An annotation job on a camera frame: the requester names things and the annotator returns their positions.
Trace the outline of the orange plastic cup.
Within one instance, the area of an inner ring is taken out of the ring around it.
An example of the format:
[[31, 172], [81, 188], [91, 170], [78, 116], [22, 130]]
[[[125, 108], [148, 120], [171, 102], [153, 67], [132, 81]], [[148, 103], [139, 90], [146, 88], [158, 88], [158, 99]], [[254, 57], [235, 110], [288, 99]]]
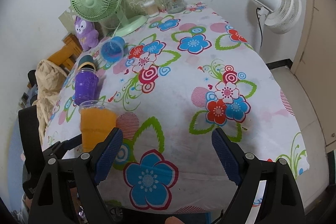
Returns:
[[85, 101], [79, 106], [83, 152], [90, 152], [116, 127], [117, 112], [104, 101]]

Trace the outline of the purple plastic cup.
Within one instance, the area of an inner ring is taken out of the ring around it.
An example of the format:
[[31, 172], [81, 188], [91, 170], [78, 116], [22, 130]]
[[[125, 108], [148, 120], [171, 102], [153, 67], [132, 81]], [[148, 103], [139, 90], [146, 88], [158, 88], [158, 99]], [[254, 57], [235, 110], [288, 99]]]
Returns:
[[96, 71], [91, 68], [80, 69], [75, 76], [75, 98], [76, 105], [85, 101], [96, 99], [96, 90], [99, 78]]

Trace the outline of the blue plastic cup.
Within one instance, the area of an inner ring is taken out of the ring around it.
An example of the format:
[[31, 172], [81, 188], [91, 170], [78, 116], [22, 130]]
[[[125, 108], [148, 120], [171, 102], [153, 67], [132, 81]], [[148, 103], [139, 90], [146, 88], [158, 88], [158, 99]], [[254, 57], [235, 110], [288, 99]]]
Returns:
[[120, 36], [115, 36], [105, 41], [100, 49], [101, 57], [107, 63], [116, 63], [123, 58], [125, 40]]

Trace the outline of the beige quilted jacket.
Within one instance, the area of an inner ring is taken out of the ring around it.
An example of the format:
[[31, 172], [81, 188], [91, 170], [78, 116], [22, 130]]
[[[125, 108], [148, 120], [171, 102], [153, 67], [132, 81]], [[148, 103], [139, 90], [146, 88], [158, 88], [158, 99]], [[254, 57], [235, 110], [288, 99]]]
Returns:
[[37, 107], [39, 139], [41, 144], [43, 144], [47, 124], [67, 78], [67, 73], [53, 62], [43, 59], [37, 65], [35, 77], [38, 95], [33, 105]]

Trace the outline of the teal and yellow tumbler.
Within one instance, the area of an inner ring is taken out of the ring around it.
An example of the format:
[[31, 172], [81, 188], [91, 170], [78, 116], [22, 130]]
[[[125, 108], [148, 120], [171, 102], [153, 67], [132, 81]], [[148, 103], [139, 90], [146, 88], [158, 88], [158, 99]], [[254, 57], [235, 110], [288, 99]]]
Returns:
[[91, 55], [85, 55], [85, 56], [83, 56], [79, 60], [77, 68], [78, 69], [90, 68], [90, 69], [96, 70], [96, 65], [95, 65], [95, 62], [93, 60], [93, 57]]

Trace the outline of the wooden chair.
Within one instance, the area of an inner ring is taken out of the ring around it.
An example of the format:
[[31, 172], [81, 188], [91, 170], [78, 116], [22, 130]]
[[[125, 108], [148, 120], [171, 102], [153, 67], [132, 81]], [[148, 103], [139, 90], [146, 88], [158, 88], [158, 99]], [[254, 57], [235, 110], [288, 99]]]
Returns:
[[52, 54], [48, 58], [48, 61], [51, 61], [55, 65], [70, 72], [83, 49], [74, 34], [68, 34], [63, 39], [63, 43], [64, 46], [59, 51]]

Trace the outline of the purple plush toy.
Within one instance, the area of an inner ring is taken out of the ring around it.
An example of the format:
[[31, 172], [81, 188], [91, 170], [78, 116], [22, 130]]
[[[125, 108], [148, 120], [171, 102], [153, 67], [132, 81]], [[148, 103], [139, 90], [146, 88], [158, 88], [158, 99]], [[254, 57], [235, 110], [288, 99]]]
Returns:
[[80, 18], [80, 16], [76, 16], [75, 32], [84, 52], [98, 45], [98, 31], [93, 22], [84, 20]]

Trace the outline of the floral tablecloth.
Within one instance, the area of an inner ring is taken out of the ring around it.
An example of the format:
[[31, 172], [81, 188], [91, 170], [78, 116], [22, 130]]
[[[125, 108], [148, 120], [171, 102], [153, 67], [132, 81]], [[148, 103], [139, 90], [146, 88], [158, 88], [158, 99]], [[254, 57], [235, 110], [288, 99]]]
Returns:
[[285, 159], [294, 177], [309, 169], [283, 91], [238, 31], [203, 3], [161, 13], [125, 37], [126, 56], [108, 64], [92, 48], [100, 101], [118, 114], [123, 143], [102, 199], [155, 213], [224, 209], [236, 185], [211, 143], [221, 128], [261, 160]]

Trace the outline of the green desk fan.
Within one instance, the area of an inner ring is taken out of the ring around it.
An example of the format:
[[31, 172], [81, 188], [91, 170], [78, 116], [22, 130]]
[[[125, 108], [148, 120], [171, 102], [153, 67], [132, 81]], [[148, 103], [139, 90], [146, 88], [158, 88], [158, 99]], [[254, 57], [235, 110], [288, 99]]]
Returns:
[[127, 36], [141, 28], [147, 17], [126, 15], [124, 0], [70, 0], [71, 6], [80, 18], [99, 23], [113, 36]]

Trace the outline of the cotton swab container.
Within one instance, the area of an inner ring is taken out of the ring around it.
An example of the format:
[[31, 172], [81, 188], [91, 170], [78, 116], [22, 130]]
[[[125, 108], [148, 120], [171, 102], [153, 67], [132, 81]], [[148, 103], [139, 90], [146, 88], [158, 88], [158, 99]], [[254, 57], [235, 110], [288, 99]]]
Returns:
[[159, 15], [159, 9], [158, 6], [155, 3], [155, 0], [148, 0], [143, 3], [143, 8], [145, 12], [147, 13], [147, 16], [152, 18], [157, 15]]

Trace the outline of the white standing fan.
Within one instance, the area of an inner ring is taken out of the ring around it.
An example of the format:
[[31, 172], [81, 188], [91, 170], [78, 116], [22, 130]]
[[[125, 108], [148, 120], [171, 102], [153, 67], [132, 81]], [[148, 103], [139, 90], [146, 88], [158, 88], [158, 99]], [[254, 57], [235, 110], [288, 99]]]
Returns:
[[260, 52], [264, 28], [275, 34], [289, 32], [298, 22], [302, 13], [301, 0], [252, 0], [256, 3], [256, 18], [260, 39], [255, 43], [255, 51]]

